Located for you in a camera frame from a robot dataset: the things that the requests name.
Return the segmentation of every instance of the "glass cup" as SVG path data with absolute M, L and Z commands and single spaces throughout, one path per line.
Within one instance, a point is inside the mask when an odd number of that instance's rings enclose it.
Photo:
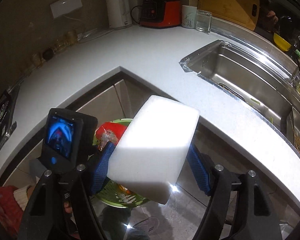
M 65 35 L 63 35 L 56 40 L 55 50 L 56 50 L 56 52 L 62 52 L 69 45 L 70 45 L 70 43 L 69 43 L 67 37 Z
M 40 52 L 34 53 L 31 56 L 31 62 L 35 67 L 41 67 L 43 65 Z
M 212 13 L 203 10 L 197 10 L 195 29 L 199 32 L 209 33 L 211 31 Z
M 66 38 L 70 46 L 78 43 L 78 35 L 75 30 L 69 31 L 66 33 Z

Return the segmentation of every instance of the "white countertop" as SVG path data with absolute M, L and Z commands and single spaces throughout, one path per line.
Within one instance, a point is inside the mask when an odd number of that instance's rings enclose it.
M 21 86 L 13 115 L 17 128 L 0 151 L 0 176 L 44 126 L 50 108 L 68 106 L 123 71 L 199 109 L 205 126 L 251 160 L 300 207 L 300 159 L 290 146 L 247 104 L 180 67 L 183 57 L 215 40 L 229 41 L 215 33 L 181 27 L 133 26 L 56 55 Z

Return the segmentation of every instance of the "white sponge block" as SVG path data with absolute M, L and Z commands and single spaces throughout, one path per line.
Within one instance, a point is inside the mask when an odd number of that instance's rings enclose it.
M 107 176 L 143 197 L 167 203 L 199 115 L 177 101 L 151 96 L 112 153 Z

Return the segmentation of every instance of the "shoe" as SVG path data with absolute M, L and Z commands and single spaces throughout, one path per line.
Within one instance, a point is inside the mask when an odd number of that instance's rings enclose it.
M 133 228 L 142 230 L 149 236 L 152 235 L 159 227 L 159 219 L 156 217 L 149 217 L 139 223 L 136 223 Z

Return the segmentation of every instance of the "ceramic mug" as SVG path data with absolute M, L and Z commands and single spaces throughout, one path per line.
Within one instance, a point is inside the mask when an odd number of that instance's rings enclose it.
M 182 6 L 182 27 L 194 29 L 196 24 L 197 8 L 195 6 Z

